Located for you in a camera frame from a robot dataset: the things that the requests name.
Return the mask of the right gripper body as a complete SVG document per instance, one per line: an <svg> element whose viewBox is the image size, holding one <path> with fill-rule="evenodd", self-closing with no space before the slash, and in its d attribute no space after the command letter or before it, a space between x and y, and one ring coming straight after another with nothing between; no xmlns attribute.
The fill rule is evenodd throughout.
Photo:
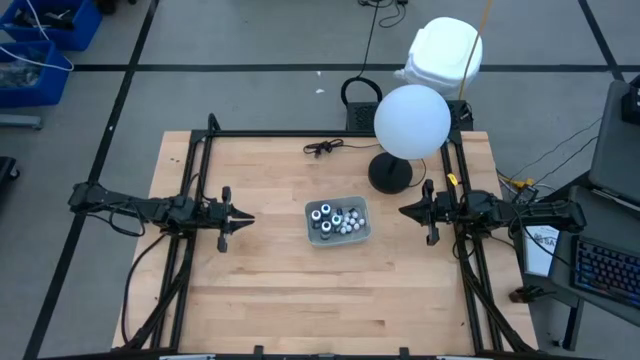
<svg viewBox="0 0 640 360"><path fill-rule="evenodd" d="M429 228L426 237L428 246L435 246L439 240L438 222L452 224L468 215L465 205L454 203L453 197L447 192L434 192L434 183L427 179L422 186L423 200L425 201L424 225Z"/></svg>

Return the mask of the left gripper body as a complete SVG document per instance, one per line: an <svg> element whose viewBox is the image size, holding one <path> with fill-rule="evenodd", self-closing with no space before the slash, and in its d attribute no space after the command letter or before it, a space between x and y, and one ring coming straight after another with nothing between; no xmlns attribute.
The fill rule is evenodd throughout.
<svg viewBox="0 0 640 360"><path fill-rule="evenodd" d="M206 228L218 229L220 231L217 239L217 250L226 252L228 250L228 237L233 233L231 229L231 188L222 188L221 201L213 198L204 211L204 224Z"/></svg>

